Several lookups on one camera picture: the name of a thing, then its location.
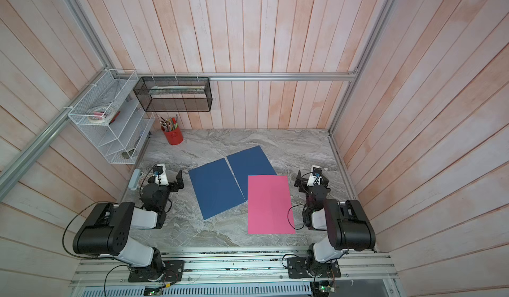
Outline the blue paper sheet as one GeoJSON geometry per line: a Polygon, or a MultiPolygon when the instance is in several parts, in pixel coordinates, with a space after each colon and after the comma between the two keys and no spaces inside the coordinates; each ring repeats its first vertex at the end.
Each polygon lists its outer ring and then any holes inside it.
{"type": "Polygon", "coordinates": [[[246,199],[248,199],[248,176],[276,175],[276,171],[259,145],[228,155],[227,160],[246,199]]]}
{"type": "Polygon", "coordinates": [[[225,159],[219,159],[189,171],[204,220],[246,202],[225,159]]]}

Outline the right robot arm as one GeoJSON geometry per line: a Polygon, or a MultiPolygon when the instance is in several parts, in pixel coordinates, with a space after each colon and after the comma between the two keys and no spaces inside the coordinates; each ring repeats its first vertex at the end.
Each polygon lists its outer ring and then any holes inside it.
{"type": "Polygon", "coordinates": [[[299,172],[294,186],[306,195],[302,211],[304,227],[327,232],[327,237],[308,249],[308,270],[329,266],[350,250],[364,251],[375,247],[375,231],[361,203],[330,198],[329,179],[320,167],[314,166],[305,174],[299,172]]]}

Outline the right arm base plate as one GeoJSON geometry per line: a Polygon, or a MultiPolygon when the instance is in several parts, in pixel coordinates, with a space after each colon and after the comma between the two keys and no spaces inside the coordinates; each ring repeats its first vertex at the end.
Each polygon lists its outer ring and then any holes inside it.
{"type": "Polygon", "coordinates": [[[337,260],[325,263],[314,261],[305,257],[286,258],[288,276],[293,279],[301,278],[339,278],[341,271],[337,260]]]}

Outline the aluminium frame rail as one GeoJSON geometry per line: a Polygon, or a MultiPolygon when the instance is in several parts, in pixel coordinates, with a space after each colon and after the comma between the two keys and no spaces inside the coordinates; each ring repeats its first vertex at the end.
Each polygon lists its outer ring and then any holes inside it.
{"type": "MultiPolygon", "coordinates": [[[[305,247],[177,247],[162,254],[163,261],[183,261],[181,284],[288,282],[286,260],[305,256],[305,247]]],[[[397,278],[387,253],[351,251],[330,271],[320,271],[311,279],[339,282],[348,280],[397,278]]],[[[81,261],[71,287],[128,285],[129,270],[119,261],[81,261]]]]}

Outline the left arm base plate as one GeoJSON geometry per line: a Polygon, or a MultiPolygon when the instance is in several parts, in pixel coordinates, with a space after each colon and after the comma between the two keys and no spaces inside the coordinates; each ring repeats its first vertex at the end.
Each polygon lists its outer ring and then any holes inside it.
{"type": "Polygon", "coordinates": [[[130,270],[128,282],[179,282],[184,264],[183,260],[162,260],[147,267],[134,267],[130,270]]]}

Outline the black mesh wall basket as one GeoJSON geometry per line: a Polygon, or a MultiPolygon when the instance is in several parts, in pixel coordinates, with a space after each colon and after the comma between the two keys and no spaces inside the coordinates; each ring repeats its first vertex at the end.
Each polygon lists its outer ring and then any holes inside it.
{"type": "Polygon", "coordinates": [[[134,94],[146,112],[209,112],[212,90],[205,77],[141,77],[134,94]]]}

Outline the tape roll in rack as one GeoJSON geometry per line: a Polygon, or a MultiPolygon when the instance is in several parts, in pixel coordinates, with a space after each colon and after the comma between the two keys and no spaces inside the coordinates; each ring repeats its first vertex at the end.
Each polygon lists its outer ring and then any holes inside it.
{"type": "Polygon", "coordinates": [[[86,118],[91,124],[110,123],[113,112],[114,109],[111,106],[98,106],[93,108],[86,118]]]}

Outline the left blue paper sheet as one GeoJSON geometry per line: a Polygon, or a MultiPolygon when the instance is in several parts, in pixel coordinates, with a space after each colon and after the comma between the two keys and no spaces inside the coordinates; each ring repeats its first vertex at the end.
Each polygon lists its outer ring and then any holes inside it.
{"type": "Polygon", "coordinates": [[[219,159],[189,171],[204,220],[246,202],[225,159],[219,159]]]}

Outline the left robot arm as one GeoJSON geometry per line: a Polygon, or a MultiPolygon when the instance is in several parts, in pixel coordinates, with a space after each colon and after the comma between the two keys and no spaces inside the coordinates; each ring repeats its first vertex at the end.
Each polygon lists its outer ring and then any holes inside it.
{"type": "Polygon", "coordinates": [[[164,262],[160,251],[133,239],[131,229],[160,229],[169,210],[171,193],[184,188],[182,171],[168,181],[164,165],[152,168],[154,175],[141,191],[142,208],[133,202],[96,204],[75,235],[73,251],[92,258],[111,257],[130,268],[130,282],[177,281],[183,262],[164,262]]]}

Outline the pink rectangular paper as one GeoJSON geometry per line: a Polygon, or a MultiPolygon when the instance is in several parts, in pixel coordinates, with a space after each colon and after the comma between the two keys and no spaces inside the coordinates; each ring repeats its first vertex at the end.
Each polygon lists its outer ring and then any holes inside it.
{"type": "Polygon", "coordinates": [[[248,177],[248,234],[294,234],[292,201],[287,176],[248,177]]]}

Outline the right blue paper sheet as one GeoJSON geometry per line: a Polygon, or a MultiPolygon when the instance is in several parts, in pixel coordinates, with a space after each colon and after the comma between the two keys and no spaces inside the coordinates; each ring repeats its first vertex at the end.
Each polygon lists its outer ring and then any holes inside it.
{"type": "Polygon", "coordinates": [[[228,155],[227,160],[246,199],[248,199],[248,176],[276,175],[276,171],[259,145],[228,155]]]}

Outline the red pen cup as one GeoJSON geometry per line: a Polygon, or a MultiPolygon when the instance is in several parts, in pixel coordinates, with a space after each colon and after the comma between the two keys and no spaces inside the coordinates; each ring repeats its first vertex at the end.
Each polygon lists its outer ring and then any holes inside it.
{"type": "Polygon", "coordinates": [[[178,114],[172,118],[160,117],[160,128],[170,145],[179,145],[184,140],[178,124],[178,114]]]}

